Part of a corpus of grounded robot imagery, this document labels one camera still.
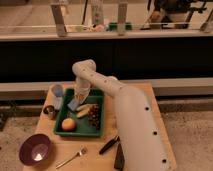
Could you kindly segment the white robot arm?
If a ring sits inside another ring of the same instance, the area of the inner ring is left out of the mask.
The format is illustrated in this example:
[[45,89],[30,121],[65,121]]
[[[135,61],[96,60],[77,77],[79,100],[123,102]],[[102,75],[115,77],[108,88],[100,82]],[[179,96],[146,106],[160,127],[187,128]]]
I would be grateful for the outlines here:
[[94,85],[114,98],[118,135],[128,171],[169,171],[166,149],[143,90],[96,71],[93,60],[72,66],[77,84]]

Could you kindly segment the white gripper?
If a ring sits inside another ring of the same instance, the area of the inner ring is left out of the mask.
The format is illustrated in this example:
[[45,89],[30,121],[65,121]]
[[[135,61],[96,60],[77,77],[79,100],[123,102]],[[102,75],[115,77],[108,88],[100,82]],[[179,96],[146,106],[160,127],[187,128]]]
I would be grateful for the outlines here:
[[91,84],[84,79],[77,78],[74,86],[74,98],[83,103],[89,95]]

